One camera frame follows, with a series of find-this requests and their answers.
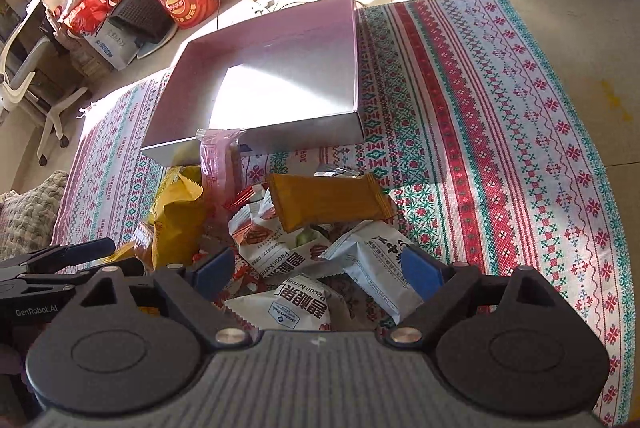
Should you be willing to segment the red plastic bag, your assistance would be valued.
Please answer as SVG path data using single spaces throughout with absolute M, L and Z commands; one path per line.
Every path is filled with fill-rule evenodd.
M 74 35 L 92 35 L 122 0 L 67 0 L 58 21 Z

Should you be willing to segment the black mesh basket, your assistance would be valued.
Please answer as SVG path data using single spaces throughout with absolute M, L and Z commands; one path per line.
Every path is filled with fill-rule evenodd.
M 158 0 L 120 0 L 108 20 L 152 44 L 160 42 L 175 23 Z

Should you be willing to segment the yellow waffle sandwich packet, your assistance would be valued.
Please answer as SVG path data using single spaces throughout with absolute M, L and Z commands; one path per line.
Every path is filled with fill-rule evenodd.
M 190 266 L 200 249 L 206 203 L 200 166 L 170 168 L 148 216 L 134 230 L 134 254 L 148 270 Z

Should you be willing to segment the orange snack bar packet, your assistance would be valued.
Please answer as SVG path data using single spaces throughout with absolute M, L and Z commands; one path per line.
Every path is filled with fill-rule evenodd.
M 356 178 L 270 174 L 267 184 L 288 233 L 312 224 L 384 221 L 395 214 L 392 201 L 372 174 Z

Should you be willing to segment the white cardboard box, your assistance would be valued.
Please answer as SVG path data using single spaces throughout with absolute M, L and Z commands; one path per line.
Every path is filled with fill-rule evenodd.
M 87 34 L 85 40 L 114 70 L 124 70 L 140 50 L 136 37 L 110 20 L 105 20 L 93 34 Z

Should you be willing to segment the pink snack packet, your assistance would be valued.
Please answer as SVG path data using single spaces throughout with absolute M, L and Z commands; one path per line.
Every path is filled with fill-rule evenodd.
M 239 190 L 240 139 L 242 129 L 198 129 L 203 195 L 209 217 L 226 223 L 232 202 Z

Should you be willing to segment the white blue snack packet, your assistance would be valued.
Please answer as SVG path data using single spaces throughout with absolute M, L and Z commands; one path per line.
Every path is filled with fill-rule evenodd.
M 423 304 L 401 269 L 401 254 L 409 245 L 410 240 L 386 222 L 363 221 L 320 258 L 335 262 L 399 324 Z

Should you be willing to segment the pink cardboard box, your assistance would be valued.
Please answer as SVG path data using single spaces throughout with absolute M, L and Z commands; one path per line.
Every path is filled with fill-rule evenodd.
M 247 155 L 362 142 L 356 1 L 291 6 L 188 41 L 141 151 L 195 164 L 201 130 L 238 130 Z

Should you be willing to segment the patterned red green cloth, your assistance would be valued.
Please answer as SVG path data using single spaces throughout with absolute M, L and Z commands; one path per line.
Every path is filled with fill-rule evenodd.
M 622 222 L 596 147 L 510 2 L 375 6 L 359 13 L 358 42 L 363 144 L 246 155 L 241 181 L 357 168 L 390 193 L 401 232 L 440 258 L 493 274 L 531 263 L 608 352 L 590 422 L 623 422 L 634 291 Z

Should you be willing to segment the white pecan packet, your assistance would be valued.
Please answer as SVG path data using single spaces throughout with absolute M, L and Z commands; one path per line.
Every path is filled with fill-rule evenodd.
M 261 200 L 244 205 L 228 229 L 240 256 L 271 283 L 299 273 L 325 278 L 340 272 L 322 258 L 331 245 L 322 233 L 309 226 L 285 232 L 269 191 Z
M 298 274 L 275 290 L 227 300 L 224 305 L 258 330 L 332 330 L 331 291 L 313 278 Z

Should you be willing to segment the white office chair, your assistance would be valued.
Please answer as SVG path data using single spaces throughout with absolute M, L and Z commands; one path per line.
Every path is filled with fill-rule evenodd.
M 42 129 L 36 156 L 40 166 L 46 166 L 50 135 L 54 134 L 60 148 L 70 145 L 70 138 L 64 130 L 62 114 L 74 106 L 84 96 L 88 96 L 89 88 L 81 84 L 73 90 L 67 90 L 60 98 L 55 96 L 38 96 L 34 82 L 38 75 L 48 77 L 40 68 L 45 60 L 58 55 L 53 42 L 40 38 L 24 55 L 24 60 L 14 53 L 14 42 L 17 32 L 9 36 L 1 50 L 1 120 L 6 119 L 17 108 L 21 107 L 37 126 Z

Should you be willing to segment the beige knitted cushion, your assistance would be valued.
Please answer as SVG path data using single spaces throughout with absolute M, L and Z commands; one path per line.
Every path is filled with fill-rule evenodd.
M 24 194 L 10 191 L 1 195 L 2 261 L 51 244 L 67 180 L 67 172 L 56 170 Z

